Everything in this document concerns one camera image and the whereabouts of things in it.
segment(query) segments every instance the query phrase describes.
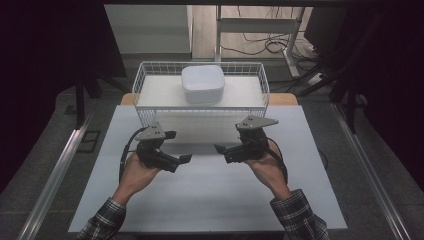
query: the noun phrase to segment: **white tabletop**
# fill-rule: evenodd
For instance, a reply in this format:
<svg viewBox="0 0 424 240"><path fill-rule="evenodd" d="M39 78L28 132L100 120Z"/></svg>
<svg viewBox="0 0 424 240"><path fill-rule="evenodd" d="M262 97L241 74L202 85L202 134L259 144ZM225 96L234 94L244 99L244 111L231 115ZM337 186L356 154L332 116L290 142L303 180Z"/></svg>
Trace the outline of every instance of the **white tabletop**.
<svg viewBox="0 0 424 240"><path fill-rule="evenodd" d="M270 106L265 127L280 146L289 187L303 189L329 229L347 228L301 106ZM78 232L118 185L119 160L129 137L140 128L133 106L117 106L69 232ZM199 233L282 231L269 201L272 193L243 163L227 164L211 144L164 144L171 155L193 153L175 173L161 171L127 205L123 232Z"/></svg>

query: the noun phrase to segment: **white plastic container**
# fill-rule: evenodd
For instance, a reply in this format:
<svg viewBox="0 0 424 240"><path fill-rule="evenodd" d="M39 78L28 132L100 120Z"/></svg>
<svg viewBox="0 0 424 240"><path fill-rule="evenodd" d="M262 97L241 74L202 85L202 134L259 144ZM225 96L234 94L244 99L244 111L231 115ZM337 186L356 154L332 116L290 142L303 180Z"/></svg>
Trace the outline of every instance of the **white plastic container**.
<svg viewBox="0 0 424 240"><path fill-rule="evenodd" d="M190 104L216 103L222 99L225 78L219 66L186 67L181 72L181 81Z"/></svg>

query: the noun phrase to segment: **hand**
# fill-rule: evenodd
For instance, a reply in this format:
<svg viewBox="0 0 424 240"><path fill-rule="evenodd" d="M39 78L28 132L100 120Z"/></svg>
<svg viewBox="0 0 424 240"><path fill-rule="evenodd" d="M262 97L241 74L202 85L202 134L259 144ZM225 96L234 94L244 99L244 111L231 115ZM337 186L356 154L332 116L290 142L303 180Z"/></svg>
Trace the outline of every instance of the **hand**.
<svg viewBox="0 0 424 240"><path fill-rule="evenodd" d="M271 140L268 140L268 143L269 148L281 157L277 145ZM265 153L258 160L246 160L244 162L249 165L259 181L267 186L277 199L286 200L291 197L291 191L284 181L280 165L271 155Z"/></svg>
<svg viewBox="0 0 424 240"><path fill-rule="evenodd" d="M137 154L131 154L112 199L125 206L132 195L147 187L159 171L159 168L146 167Z"/></svg>

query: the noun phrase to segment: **white wire basket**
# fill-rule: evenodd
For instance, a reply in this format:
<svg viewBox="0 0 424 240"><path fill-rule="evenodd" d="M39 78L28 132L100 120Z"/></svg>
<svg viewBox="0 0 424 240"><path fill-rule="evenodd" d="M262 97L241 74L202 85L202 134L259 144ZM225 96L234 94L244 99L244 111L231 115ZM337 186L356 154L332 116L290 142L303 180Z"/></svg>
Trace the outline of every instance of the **white wire basket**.
<svg viewBox="0 0 424 240"><path fill-rule="evenodd" d="M181 72L202 65L223 70L220 102L190 104L185 99ZM264 67L251 62L142 62L132 93L142 127L158 121L165 131L177 131L181 141L176 142L184 143L239 141L234 124L248 115L265 116L269 102Z"/></svg>

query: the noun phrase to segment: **person's left hand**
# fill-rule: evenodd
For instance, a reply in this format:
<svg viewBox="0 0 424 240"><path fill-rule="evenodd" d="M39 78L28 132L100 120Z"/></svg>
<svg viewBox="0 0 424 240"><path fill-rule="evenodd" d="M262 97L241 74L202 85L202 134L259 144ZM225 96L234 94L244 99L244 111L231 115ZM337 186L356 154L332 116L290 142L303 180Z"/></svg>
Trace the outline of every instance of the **person's left hand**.
<svg viewBox="0 0 424 240"><path fill-rule="evenodd" d="M159 171L159 168L147 167L143 161L140 161L137 154L131 154L112 199L125 206L135 193L143 190L152 182Z"/></svg>

